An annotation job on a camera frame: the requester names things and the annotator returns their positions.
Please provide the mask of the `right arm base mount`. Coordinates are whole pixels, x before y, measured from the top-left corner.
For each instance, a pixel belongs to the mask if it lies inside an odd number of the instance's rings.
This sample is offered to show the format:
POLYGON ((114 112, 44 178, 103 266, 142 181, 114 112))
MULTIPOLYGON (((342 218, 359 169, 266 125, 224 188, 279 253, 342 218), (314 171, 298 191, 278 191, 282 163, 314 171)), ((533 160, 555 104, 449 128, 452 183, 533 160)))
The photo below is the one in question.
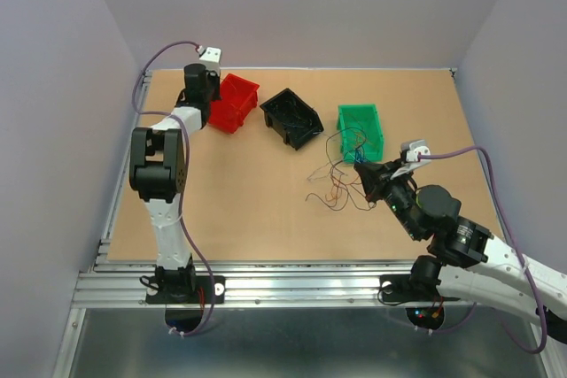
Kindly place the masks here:
POLYGON ((440 280, 415 278, 411 274, 382 274, 371 281, 369 288, 377 293, 377 299, 386 305, 438 304, 442 298, 449 302, 459 297, 441 296, 440 280))

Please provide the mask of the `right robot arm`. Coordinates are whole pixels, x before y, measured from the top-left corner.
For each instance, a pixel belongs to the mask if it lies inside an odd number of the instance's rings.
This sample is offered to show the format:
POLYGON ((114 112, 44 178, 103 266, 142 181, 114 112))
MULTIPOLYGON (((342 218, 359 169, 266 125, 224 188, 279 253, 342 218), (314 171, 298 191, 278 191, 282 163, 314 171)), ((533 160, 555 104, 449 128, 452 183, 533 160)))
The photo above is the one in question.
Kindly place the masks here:
POLYGON ((384 202, 412 240, 428 243, 409 273, 386 275, 383 302, 477 302, 545 325, 549 337, 565 343, 565 274, 461 216, 460 201, 439 185, 415 189, 399 160, 357 163, 354 170, 369 202, 384 202))

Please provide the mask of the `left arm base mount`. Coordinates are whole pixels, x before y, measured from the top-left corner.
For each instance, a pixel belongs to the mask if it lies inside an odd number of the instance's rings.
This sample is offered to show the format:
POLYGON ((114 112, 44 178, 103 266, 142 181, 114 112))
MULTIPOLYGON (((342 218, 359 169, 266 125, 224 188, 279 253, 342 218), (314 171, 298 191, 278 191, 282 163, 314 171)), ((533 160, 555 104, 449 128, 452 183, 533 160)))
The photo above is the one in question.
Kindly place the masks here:
POLYGON ((143 275, 139 281, 149 305, 223 304, 226 278, 215 274, 213 279, 214 285, 209 274, 197 275, 191 266, 176 270, 156 267, 153 275, 143 275))

